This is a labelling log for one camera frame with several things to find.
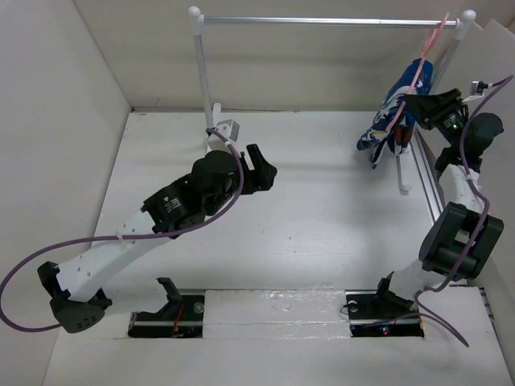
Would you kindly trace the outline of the blue patterned trousers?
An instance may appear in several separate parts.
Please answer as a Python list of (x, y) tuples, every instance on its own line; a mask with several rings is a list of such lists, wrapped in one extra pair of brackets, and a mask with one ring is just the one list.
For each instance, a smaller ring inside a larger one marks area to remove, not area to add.
[(407, 151), (413, 135), (415, 118), (403, 104), (406, 94), (427, 95), (431, 89), (434, 67), (425, 59), (414, 60), (401, 74), (381, 102), (371, 126), (356, 143), (359, 151), (369, 150), (375, 169), (386, 149), (394, 155)]

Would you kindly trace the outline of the pink plastic hanger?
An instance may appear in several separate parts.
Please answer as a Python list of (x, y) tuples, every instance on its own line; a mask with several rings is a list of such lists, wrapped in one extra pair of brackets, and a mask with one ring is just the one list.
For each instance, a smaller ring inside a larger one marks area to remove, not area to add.
[[(405, 93), (406, 96), (410, 95), (413, 91), (414, 91), (414, 87), (415, 85), (417, 84), (418, 82), (418, 78), (420, 76), (420, 73), (423, 69), (423, 65), (426, 61), (426, 57), (427, 55), (429, 54), (429, 52), (431, 51), (432, 47), (436, 44), (436, 42), (438, 41), (439, 39), (439, 36), (441, 35), (442, 33), (442, 30), (448, 20), (450, 16), (450, 13), (447, 12), (445, 14), (445, 16), (443, 17), (443, 20), (439, 23), (439, 25), (435, 28), (433, 28), (431, 30), (431, 32), (429, 33), (429, 35), (427, 36), (425, 42), (424, 42), (424, 45), (423, 45), (423, 48), (422, 48), (422, 52), (421, 52), (421, 55), (420, 55), (420, 61), (419, 61), (419, 64), (418, 64), (418, 67), (417, 67), (417, 70), (414, 74), (414, 77), (411, 81), (411, 84), (410, 84), (410, 87), (408, 89), (408, 91)], [(395, 125), (395, 123), (397, 122), (398, 118), (401, 116), (404, 108), (405, 108), (405, 101), (403, 101), (401, 104), (400, 104), (400, 107), (398, 108), (398, 111), (396, 112), (395, 116), (393, 117), (392, 121), (387, 125), (386, 127), (386, 133), (389, 133), (393, 126)]]

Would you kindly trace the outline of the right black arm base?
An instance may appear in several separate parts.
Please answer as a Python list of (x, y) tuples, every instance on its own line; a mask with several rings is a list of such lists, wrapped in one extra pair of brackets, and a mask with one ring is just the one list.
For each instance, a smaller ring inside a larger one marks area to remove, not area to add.
[(418, 314), (411, 305), (376, 296), (376, 290), (346, 290), (340, 313), (349, 320), (352, 338), (423, 338)]

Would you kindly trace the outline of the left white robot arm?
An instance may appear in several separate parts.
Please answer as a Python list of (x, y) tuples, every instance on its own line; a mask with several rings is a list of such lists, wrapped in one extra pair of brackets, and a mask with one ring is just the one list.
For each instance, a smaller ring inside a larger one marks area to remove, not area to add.
[(109, 285), (109, 280), (149, 251), (178, 238), (188, 228), (218, 217), (235, 194), (268, 191), (278, 173), (258, 146), (248, 145), (235, 158), (229, 150), (213, 150), (195, 161), (190, 173), (147, 198), (123, 224), (129, 240), (104, 241), (62, 264), (50, 261), (38, 268), (50, 294), (51, 311), (70, 334), (89, 329), (103, 317), (125, 312), (157, 320), (176, 318), (183, 298), (168, 277), (151, 285)]

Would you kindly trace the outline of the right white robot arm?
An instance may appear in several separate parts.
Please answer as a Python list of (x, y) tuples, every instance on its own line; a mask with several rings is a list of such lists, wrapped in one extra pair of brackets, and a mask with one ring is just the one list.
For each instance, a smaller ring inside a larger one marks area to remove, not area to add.
[(446, 206), (423, 240), (418, 259), (380, 280), (372, 307), (383, 317), (409, 309), (414, 295), (425, 288), (477, 277), (504, 230), (503, 221), (489, 215), (477, 186), (483, 152), (503, 133), (502, 120), (494, 113), (469, 113), (456, 88), (405, 100), (422, 128), (437, 129), (448, 142), (435, 162)]

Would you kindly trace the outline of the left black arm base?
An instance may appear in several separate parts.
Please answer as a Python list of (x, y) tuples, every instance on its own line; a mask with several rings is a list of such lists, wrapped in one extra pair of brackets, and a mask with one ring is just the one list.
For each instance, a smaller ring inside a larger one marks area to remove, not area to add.
[(197, 339), (203, 335), (205, 290), (180, 293), (170, 278), (160, 277), (167, 302), (155, 313), (132, 313), (127, 334), (135, 339)]

